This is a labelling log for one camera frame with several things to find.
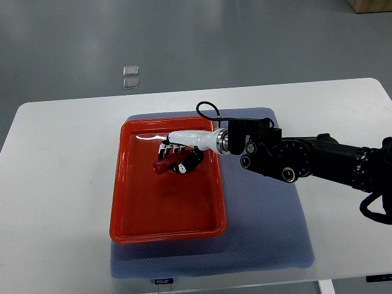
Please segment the red tray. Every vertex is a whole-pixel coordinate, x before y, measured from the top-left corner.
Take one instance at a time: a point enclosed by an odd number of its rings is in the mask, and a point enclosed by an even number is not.
[[[218,155],[191,173],[157,175],[153,162],[161,141],[174,130],[213,130],[201,117],[144,119],[121,128],[110,236],[116,243],[219,236],[226,229]]]

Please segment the plastic tray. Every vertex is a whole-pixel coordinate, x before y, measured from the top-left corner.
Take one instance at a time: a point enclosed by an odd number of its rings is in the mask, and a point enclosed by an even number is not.
[[[218,156],[188,174],[155,174],[161,141],[174,130],[213,130],[201,117],[128,121],[121,128],[110,236],[116,243],[218,236],[226,229]]]

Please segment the white robotic hand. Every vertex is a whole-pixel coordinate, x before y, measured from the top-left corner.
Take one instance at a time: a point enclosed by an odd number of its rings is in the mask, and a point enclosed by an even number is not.
[[[159,146],[158,160],[153,164],[156,173],[167,170],[187,173],[193,170],[204,158],[203,151],[212,150],[217,154],[230,154],[227,148],[227,129],[179,130],[171,132]]]

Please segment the blue mat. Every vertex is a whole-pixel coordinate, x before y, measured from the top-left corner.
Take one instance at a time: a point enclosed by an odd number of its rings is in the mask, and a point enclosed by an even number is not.
[[[215,116],[214,111],[203,113]],[[222,117],[269,117],[277,126],[269,108],[220,113]],[[128,120],[196,115],[195,111],[154,113]],[[161,279],[311,266],[314,255],[295,185],[246,171],[239,159],[234,155],[219,158],[227,213],[227,229],[221,236],[138,244],[112,242],[112,276]]]

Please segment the mat label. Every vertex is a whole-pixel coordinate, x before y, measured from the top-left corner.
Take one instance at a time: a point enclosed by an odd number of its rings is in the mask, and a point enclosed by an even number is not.
[[[155,284],[156,285],[165,285],[165,284],[173,284],[174,280],[173,278],[169,278],[169,279],[159,279],[159,280],[155,280]]]

